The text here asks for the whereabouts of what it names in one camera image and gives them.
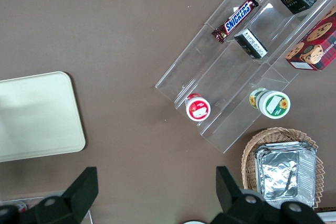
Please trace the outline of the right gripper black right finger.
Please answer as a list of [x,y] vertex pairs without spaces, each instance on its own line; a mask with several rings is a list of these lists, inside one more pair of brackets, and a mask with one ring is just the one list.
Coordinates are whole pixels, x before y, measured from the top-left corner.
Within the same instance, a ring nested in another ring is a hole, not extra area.
[[242,192],[226,166],[216,167],[216,194],[222,212],[211,223],[324,223],[301,202],[287,201],[277,209],[251,190]]

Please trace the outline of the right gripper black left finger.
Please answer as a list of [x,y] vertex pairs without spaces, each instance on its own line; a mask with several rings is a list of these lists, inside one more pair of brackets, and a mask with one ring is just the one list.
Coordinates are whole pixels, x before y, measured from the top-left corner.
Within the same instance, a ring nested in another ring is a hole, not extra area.
[[98,191],[97,168],[87,167],[60,196],[46,197],[24,212],[2,205],[1,223],[81,223]]

